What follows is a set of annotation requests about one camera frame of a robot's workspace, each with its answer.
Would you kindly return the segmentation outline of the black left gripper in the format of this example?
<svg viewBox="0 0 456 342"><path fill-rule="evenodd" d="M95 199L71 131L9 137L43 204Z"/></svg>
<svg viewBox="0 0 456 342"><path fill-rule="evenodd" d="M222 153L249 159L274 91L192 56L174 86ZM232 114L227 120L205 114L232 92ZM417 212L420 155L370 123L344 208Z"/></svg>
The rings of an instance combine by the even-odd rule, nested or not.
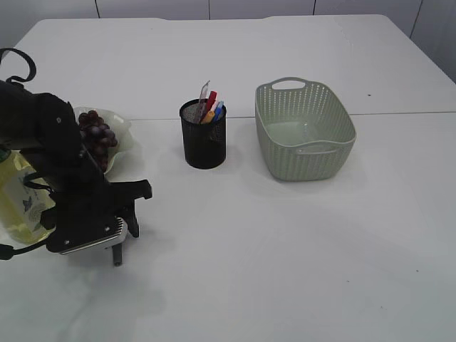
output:
<svg viewBox="0 0 456 342"><path fill-rule="evenodd" d="M129 233L140 236L135 213L135 200L152 197L148 180L134 182L109 182L103 180L89 187L50 194L55 205L41 213L40 223L47 229L95 223L109 224L121 217Z"/></svg>

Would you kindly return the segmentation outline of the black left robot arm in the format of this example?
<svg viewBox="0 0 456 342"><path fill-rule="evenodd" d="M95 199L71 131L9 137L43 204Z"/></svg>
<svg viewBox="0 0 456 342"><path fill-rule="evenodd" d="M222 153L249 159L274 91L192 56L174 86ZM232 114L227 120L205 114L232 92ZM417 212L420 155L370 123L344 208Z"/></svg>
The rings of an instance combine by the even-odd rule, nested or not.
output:
<svg viewBox="0 0 456 342"><path fill-rule="evenodd" d="M83 144L70 103L1 82L1 146L18 150L50 187L55 205L41 215L45 228L80 236L103 232L121 217L138 237L135 200L152 197L150 183L107 181Z"/></svg>

